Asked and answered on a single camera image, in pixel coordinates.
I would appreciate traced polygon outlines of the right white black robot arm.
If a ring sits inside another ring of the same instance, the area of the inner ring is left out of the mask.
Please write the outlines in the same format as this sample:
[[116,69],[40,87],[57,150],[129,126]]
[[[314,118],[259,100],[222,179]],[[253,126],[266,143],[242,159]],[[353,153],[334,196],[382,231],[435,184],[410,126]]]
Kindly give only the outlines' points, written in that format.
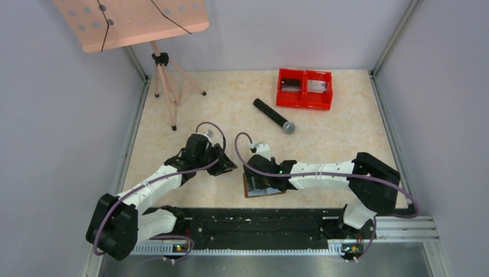
[[253,155],[243,166],[248,183],[285,192],[311,188],[341,189],[355,195],[338,222],[340,234],[353,238],[365,223],[396,209],[400,174],[367,152],[340,163],[312,164]]

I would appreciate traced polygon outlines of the brown leather card holder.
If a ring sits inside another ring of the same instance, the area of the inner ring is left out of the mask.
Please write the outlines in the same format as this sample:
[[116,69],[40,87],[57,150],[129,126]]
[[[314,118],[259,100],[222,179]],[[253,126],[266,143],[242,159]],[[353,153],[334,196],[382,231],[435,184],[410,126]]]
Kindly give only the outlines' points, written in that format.
[[247,177],[246,173],[243,173],[243,186],[244,186],[244,197],[247,199],[256,198],[256,197],[266,197],[266,196],[274,196],[278,194],[284,194],[285,192],[281,192],[278,189],[273,188],[265,188],[259,189],[256,187],[256,184],[253,181],[253,177]]

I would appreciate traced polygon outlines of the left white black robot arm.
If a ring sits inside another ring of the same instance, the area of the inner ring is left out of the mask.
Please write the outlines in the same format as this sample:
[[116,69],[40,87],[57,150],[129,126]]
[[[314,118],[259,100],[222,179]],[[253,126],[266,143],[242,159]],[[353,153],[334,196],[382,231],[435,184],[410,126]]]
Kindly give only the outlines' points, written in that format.
[[134,247],[160,234],[179,238],[185,223],[170,207],[147,210],[165,194],[180,188],[199,171],[216,177],[237,169],[218,143],[208,134],[193,133],[179,152],[168,158],[152,175],[117,195],[99,198],[85,239],[97,256],[104,254],[121,261]]

